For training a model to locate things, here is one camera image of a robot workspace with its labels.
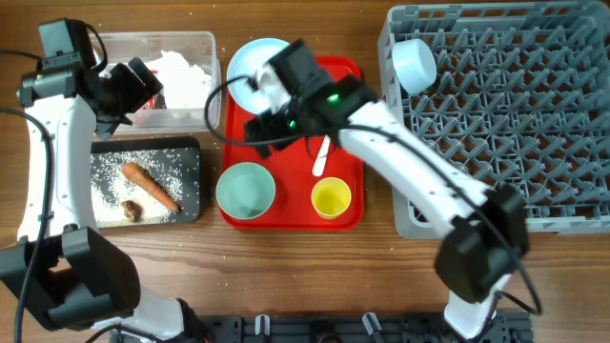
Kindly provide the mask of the mint green bowl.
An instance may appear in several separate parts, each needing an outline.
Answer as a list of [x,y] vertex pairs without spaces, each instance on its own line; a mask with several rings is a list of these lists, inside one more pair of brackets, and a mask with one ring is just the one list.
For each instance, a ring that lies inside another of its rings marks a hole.
[[274,203],[275,179],[263,166],[242,162],[230,166],[219,177],[215,199],[233,219],[250,220],[265,213]]

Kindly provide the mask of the small light blue bowl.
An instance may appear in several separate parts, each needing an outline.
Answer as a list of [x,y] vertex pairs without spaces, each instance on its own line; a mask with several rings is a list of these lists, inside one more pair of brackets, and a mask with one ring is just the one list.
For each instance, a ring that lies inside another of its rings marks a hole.
[[392,62],[400,86],[417,95],[437,80],[437,64],[429,46],[421,39],[397,42],[392,47]]

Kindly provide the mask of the white rice pile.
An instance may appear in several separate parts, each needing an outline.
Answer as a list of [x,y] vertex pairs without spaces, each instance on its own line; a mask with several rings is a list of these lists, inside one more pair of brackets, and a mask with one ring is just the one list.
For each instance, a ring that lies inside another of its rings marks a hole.
[[[178,167],[166,167],[158,151],[104,152],[91,156],[91,196],[96,223],[100,228],[138,224],[160,224],[173,212],[152,195],[128,180],[125,164],[140,166],[176,203],[183,198],[183,182]],[[140,219],[131,221],[122,203],[131,201],[140,209]]]

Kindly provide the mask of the orange carrot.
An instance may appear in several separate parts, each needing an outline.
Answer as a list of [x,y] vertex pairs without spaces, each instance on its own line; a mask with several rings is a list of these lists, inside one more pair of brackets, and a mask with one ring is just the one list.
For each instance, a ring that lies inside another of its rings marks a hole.
[[125,178],[133,182],[157,202],[166,207],[169,211],[180,212],[179,205],[159,186],[156,181],[138,164],[128,162],[123,165],[122,173]]

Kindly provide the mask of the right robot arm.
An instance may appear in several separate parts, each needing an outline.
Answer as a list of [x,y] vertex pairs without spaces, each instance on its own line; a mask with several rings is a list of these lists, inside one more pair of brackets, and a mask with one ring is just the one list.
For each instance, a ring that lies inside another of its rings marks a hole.
[[333,79],[301,40],[261,52],[247,84],[267,102],[246,125],[260,156],[327,134],[409,198],[442,240],[435,270],[450,291],[445,321],[465,339],[480,337],[530,249],[519,192],[455,168],[398,123],[364,81]]

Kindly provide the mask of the white plastic spoon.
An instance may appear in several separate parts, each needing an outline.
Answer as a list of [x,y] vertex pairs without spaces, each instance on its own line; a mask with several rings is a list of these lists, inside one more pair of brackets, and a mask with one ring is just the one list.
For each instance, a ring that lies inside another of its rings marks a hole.
[[312,174],[315,177],[320,177],[324,173],[331,142],[331,138],[325,135],[312,169]]

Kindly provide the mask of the large light blue plate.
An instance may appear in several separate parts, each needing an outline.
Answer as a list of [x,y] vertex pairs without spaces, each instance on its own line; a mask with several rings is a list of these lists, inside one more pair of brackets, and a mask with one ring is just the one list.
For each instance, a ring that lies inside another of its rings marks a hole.
[[[277,38],[260,38],[247,43],[231,59],[227,79],[254,76],[258,68],[288,46],[288,42]],[[260,114],[270,107],[269,101],[259,91],[253,91],[245,80],[233,82],[228,89],[234,102],[247,112]]]

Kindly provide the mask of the brown food scrap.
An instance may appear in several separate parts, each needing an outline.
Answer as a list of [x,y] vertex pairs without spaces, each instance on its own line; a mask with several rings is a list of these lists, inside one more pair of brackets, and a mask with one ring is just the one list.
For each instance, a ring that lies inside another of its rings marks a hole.
[[135,223],[140,221],[142,215],[142,208],[137,203],[131,200],[127,200],[123,201],[121,203],[121,206],[123,208],[125,217],[130,222]]

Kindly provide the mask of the red strawberry snack wrapper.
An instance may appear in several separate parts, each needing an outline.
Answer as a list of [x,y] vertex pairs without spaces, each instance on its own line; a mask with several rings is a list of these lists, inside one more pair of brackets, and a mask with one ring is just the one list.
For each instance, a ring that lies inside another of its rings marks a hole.
[[156,102],[158,97],[163,93],[163,90],[160,90],[157,94],[155,94],[152,98],[150,98],[142,107],[141,110],[154,110],[156,108]]

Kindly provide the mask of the white tissue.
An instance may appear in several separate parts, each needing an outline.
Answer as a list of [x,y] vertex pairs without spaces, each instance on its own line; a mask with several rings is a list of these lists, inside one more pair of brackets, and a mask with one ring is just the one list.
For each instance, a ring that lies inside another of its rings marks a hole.
[[209,71],[188,62],[177,51],[161,51],[161,57],[145,66],[163,85],[160,94],[172,110],[203,108],[212,89]]

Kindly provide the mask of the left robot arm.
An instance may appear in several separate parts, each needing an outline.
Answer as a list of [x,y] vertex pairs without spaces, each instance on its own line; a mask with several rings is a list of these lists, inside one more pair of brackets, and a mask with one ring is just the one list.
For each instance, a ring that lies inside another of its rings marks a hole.
[[30,314],[46,330],[116,332],[147,342],[209,342],[182,299],[144,288],[131,258],[97,229],[91,151],[128,124],[161,83],[138,58],[110,66],[95,29],[58,19],[39,28],[44,55],[22,77],[16,115],[30,135],[27,204],[1,280],[18,305],[13,335]]

